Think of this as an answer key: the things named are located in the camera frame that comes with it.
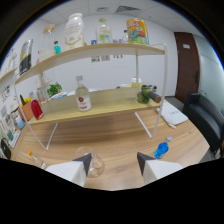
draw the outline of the wooden table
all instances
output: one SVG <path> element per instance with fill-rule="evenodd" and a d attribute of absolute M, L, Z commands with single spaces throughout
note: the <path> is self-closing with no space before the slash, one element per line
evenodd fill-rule
<path fill-rule="evenodd" d="M 157 113 L 154 110 L 145 110 L 139 111 L 138 114 L 152 133 Z M 53 128 L 54 124 L 33 126 L 33 130 L 45 145 Z M 20 144 L 12 150 L 12 159 L 33 165 L 27 153 L 32 150 L 47 165 L 59 164 L 73 160 L 78 148 L 89 146 L 102 158 L 105 170 L 96 178 L 87 177 L 85 188 L 139 188 L 144 186 L 144 181 L 137 161 L 137 152 L 153 156 L 157 146 L 167 135 L 171 135 L 173 140 L 162 160 L 176 162 L 183 167 L 199 163 L 209 148 L 207 141 L 190 121 L 172 129 L 161 118 L 154 139 L 150 139 L 132 112 L 59 123 L 48 151 L 41 148 L 26 127 Z"/>

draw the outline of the ceiling light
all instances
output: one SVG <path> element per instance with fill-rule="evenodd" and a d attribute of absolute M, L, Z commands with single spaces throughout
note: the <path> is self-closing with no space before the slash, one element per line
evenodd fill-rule
<path fill-rule="evenodd" d="M 108 11 L 108 8 L 107 7 L 97 8 L 97 12 L 106 12 L 106 11 Z"/>

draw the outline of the red bottle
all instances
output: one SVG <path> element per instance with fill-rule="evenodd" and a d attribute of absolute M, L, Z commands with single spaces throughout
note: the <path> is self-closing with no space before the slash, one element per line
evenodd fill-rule
<path fill-rule="evenodd" d="M 39 120 L 44 116 L 44 113 L 40 107 L 39 102 L 36 99 L 34 99 L 33 95 L 30 95 L 30 98 L 31 98 L 31 109 L 33 111 L 33 114 L 35 118 Z"/>

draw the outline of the white wall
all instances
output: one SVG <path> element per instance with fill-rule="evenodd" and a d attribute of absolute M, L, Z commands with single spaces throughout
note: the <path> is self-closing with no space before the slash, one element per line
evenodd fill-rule
<path fill-rule="evenodd" d="M 33 24 L 30 25 L 26 31 L 18 38 L 18 40 L 15 42 L 15 44 L 12 46 L 12 48 L 15 48 L 15 52 L 17 54 L 16 57 L 16 64 L 19 65 L 19 59 L 20 59 L 20 53 L 23 44 L 28 39 L 33 39 L 33 45 L 32 45 L 32 53 L 31 53 L 31 61 L 32 66 L 36 65 L 36 61 L 38 59 L 38 51 L 39 51 L 39 41 L 41 37 L 41 33 L 43 32 L 44 28 L 48 25 L 48 23 L 44 21 L 36 21 Z M 9 57 L 7 57 L 4 61 L 4 63 L 1 66 L 1 75 L 3 76 L 5 73 L 5 69 L 8 66 L 9 63 Z M 15 96 L 15 91 L 13 88 L 13 76 L 14 74 L 11 74 L 10 76 L 6 77 L 0 82 L 0 110 L 3 108 L 4 105 L 6 105 L 7 112 L 10 113 L 10 104 L 13 101 L 13 97 Z M 9 97 L 4 103 L 3 98 L 1 95 L 2 90 L 7 86 L 10 85 L 11 89 L 11 97 Z M 28 97 L 29 93 L 32 90 L 36 89 L 36 84 L 34 81 L 34 78 L 30 78 L 18 85 L 16 85 L 17 93 L 22 94 L 23 97 Z"/>
<path fill-rule="evenodd" d="M 112 28 L 113 38 L 122 38 L 123 31 L 126 29 L 126 21 L 132 17 L 123 15 L 96 15 L 84 17 L 84 41 L 90 45 L 91 40 L 96 39 L 95 30 L 99 24 L 99 18 L 105 17 L 107 24 Z M 148 28 L 149 43 L 166 43 L 168 46 L 168 83 L 166 89 L 167 96 L 175 95 L 177 83 L 177 69 L 178 58 L 177 48 L 174 34 L 172 31 L 157 25 L 150 21 L 145 21 Z M 33 23 L 17 40 L 14 44 L 17 58 L 16 64 L 19 64 L 19 57 L 23 43 L 33 38 L 32 48 L 32 66 L 36 64 L 38 58 L 38 50 L 40 37 L 43 29 L 49 25 L 44 21 L 36 21 Z M 61 50 L 64 51 L 64 28 L 66 23 L 55 27 L 56 40 L 59 41 Z M 8 59 L 2 66 L 2 73 L 8 65 Z M 135 56 L 124 55 L 122 59 L 114 59 L 110 56 L 109 62 L 91 63 L 91 59 L 82 59 L 64 65 L 55 67 L 45 72 L 47 77 L 53 80 L 53 84 L 57 81 L 61 84 L 63 91 L 70 92 L 77 88 L 75 77 L 83 75 L 84 85 L 87 88 L 100 87 L 102 89 L 114 89 L 120 84 L 130 83 L 131 78 L 136 74 Z M 141 56 L 139 58 L 139 75 L 143 82 L 157 85 L 158 94 L 162 94 L 163 76 L 164 76 L 164 56 Z M 13 75 L 3 80 L 0 83 L 0 91 L 8 84 L 12 85 Z M 27 97 L 31 91 L 36 89 L 34 77 L 29 78 L 20 84 L 16 85 L 18 94 Z M 11 95 L 14 96 L 14 90 L 11 88 Z M 5 104 L 7 105 L 8 112 L 10 111 L 10 104 L 12 98 L 8 99 Z M 0 109 L 3 107 L 2 96 L 0 96 Z"/>

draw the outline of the wall outlet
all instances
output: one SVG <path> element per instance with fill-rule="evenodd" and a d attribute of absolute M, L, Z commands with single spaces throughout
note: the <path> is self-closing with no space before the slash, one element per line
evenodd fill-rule
<path fill-rule="evenodd" d="M 92 63 L 93 62 L 100 62 L 100 56 L 93 56 L 91 57 Z"/>
<path fill-rule="evenodd" d="M 110 55 L 102 55 L 101 61 L 110 61 Z"/>

